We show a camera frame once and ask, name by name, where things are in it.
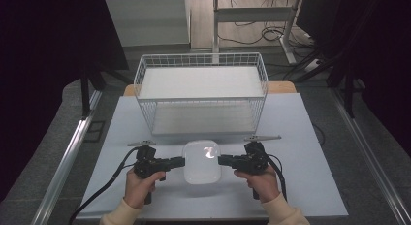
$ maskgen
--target controller cable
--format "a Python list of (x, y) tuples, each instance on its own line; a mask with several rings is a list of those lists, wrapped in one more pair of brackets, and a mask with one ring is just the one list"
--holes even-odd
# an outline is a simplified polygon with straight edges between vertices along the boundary
[(275, 172), (276, 172), (277, 175), (278, 175), (278, 178), (280, 179), (281, 191), (282, 191), (282, 193), (283, 193), (284, 199), (285, 199), (285, 201), (287, 201), (287, 189), (286, 189), (286, 187), (285, 187), (285, 178), (284, 178), (284, 176), (283, 176), (283, 174), (282, 174), (282, 164), (281, 164), (281, 162), (279, 161), (279, 159), (278, 159), (277, 157), (275, 157), (275, 156), (272, 155), (272, 156), (275, 157), (275, 158), (278, 160), (278, 162), (280, 163), (280, 166), (281, 166), (281, 170), (280, 170), (280, 169), (277, 167), (277, 165), (274, 163), (274, 161), (272, 161), (272, 159), (269, 158), (269, 156), (268, 156), (264, 151), (261, 151), (261, 150), (259, 150), (259, 149), (257, 149), (257, 148), (255, 148), (254, 150), (257, 150), (260, 154), (264, 155), (264, 157), (267, 159), (267, 161), (269, 161), (269, 164), (274, 168)]
[(70, 217), (69, 220), (69, 225), (72, 225), (74, 220), (76, 219), (77, 215), (85, 208), (87, 207), (94, 199), (96, 199), (100, 194), (102, 194), (104, 191), (106, 191), (106, 189), (108, 189), (112, 183), (117, 179), (118, 175), (120, 175), (121, 171), (126, 168), (129, 167), (131, 165), (127, 165), (125, 166), (126, 160), (128, 159), (128, 157), (131, 155), (131, 153), (137, 149), (139, 149), (140, 147), (134, 147), (133, 149), (131, 149), (126, 156), (124, 157), (123, 161), (120, 163), (120, 165), (118, 166), (117, 170), (115, 171), (115, 173), (112, 175), (112, 177), (110, 178), (109, 182), (107, 182), (102, 188), (100, 188), (96, 193), (94, 193), (89, 199), (87, 199), (87, 201), (85, 201), (84, 204), (82, 204)]

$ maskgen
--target white table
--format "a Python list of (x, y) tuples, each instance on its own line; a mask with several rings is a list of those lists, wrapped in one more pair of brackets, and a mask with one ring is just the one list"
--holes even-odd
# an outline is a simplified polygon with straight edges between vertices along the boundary
[[(288, 202), (301, 208), (305, 216), (348, 215), (319, 146), (310, 119), (298, 93), (269, 94), (260, 119), (257, 135), (280, 135), (281, 140), (264, 141), (266, 153), (282, 162), (287, 183)], [(181, 155), (186, 143), (210, 139), (220, 145), (222, 154), (244, 154), (244, 136), (221, 137), (152, 137), (134, 97), (120, 97), (111, 127), (90, 179), (84, 199), (102, 187), (120, 161), (131, 149), (128, 143), (153, 140), (157, 158)], [(135, 162), (132, 154), (128, 163)], [(114, 184), (92, 202), (78, 219), (99, 219), (116, 208), (124, 195), (124, 170)], [(254, 200), (244, 179), (222, 167), (221, 179), (213, 184), (190, 185), (183, 169), (167, 172), (167, 179), (156, 183), (151, 205), (143, 208), (140, 219), (146, 220), (219, 220), (260, 219), (267, 215)]]

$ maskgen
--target hand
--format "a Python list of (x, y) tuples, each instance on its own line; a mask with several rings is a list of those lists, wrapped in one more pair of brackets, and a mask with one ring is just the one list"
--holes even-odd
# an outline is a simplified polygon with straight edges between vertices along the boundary
[(248, 187), (257, 191), (261, 203), (274, 200), (280, 194), (276, 173), (272, 166), (268, 166), (261, 175), (249, 175), (238, 170), (235, 170), (234, 174), (237, 177), (247, 179)]
[(157, 172), (149, 178), (141, 179), (134, 173), (134, 168), (129, 170), (127, 172), (124, 201), (134, 209), (142, 209), (148, 192), (154, 192), (155, 190), (155, 181), (165, 175), (165, 172)]

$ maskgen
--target wall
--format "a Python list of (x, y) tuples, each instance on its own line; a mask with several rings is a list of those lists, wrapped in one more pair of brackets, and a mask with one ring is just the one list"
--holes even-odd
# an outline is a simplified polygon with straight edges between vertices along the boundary
[(188, 44), (184, 0), (107, 0), (123, 47)]

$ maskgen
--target wrist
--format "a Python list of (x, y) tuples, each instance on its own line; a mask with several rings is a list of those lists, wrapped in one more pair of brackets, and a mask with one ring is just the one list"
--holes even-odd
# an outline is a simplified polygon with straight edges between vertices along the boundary
[(128, 198), (127, 196), (124, 196), (123, 200), (130, 208), (133, 209), (142, 209), (142, 206), (144, 206), (141, 202), (137, 202), (133, 198)]
[(270, 202), (276, 198), (278, 198), (278, 196), (280, 195), (280, 192), (278, 190), (272, 191), (271, 193), (261, 196), (260, 195), (260, 202), (263, 203), (267, 203)]

